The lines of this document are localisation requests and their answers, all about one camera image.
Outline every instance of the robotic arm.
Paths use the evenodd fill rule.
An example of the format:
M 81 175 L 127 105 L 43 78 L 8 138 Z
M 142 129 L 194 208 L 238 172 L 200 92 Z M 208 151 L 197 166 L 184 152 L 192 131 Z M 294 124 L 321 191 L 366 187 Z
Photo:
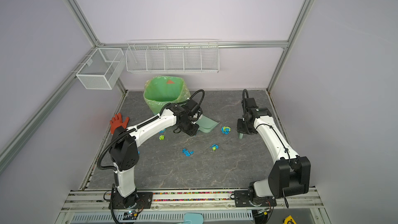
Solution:
M 276 127 L 271 112 L 267 108 L 259 108 L 254 98 L 249 98 L 246 89 L 243 90 L 241 103 L 243 118 L 238 119 L 237 131 L 241 134 L 260 134 L 274 162 L 267 179 L 250 183 L 250 202 L 262 205 L 272 196 L 281 198 L 307 193 L 310 161 L 291 148 Z
M 192 97 L 198 92 L 202 92 L 199 103 L 192 100 Z M 126 123 L 114 130 L 112 141 L 98 158 L 97 168 L 113 169 L 116 194 L 118 194 L 118 198 L 122 197 L 122 208 L 134 207 L 138 200 L 137 189 L 134 184 L 134 167 L 139 160 L 137 148 L 148 138 L 175 124 L 177 124 L 177 128 L 173 132 L 180 133 L 182 131 L 190 136 L 196 135 L 199 128 L 196 121 L 202 114 L 200 104 L 204 95 L 203 90 L 198 90 L 184 102 L 166 104 L 159 114 L 138 125 L 125 128 Z M 113 166 L 102 166 L 102 159 L 108 151 Z

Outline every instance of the dustpan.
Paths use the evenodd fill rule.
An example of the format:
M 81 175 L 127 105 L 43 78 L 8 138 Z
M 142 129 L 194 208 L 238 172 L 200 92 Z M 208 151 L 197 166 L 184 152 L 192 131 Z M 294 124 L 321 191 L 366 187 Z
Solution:
M 199 117 L 199 120 L 196 123 L 199 125 L 199 131 L 205 133 L 211 132 L 214 127 L 218 125 L 218 122 L 215 122 L 214 120 L 203 115 Z
M 203 224 L 203 216 L 201 214 L 186 213 L 184 215 L 184 222 L 177 224 Z

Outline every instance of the blue spatula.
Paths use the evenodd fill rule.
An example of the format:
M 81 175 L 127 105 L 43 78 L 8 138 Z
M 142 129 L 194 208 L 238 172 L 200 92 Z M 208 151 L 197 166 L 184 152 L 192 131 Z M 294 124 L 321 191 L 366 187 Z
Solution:
M 176 224 L 203 224 L 203 216 L 201 214 L 186 213 L 184 215 L 184 222 Z

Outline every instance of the green trash bag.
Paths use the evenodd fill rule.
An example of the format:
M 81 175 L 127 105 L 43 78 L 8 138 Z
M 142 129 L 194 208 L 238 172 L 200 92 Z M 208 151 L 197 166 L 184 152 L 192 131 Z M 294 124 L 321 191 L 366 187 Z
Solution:
M 157 76 L 145 83 L 144 100 L 154 115 L 169 102 L 182 102 L 191 97 L 185 81 L 180 77 Z

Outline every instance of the white wire shelf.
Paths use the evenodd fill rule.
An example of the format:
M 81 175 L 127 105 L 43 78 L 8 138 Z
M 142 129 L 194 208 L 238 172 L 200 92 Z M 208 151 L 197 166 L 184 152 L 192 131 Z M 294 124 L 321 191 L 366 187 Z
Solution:
M 151 40 L 128 41 L 127 71 L 158 72 L 218 72 L 220 68 L 217 40 Z
M 98 47 L 76 73 L 87 89 L 111 90 L 125 66 L 121 48 Z

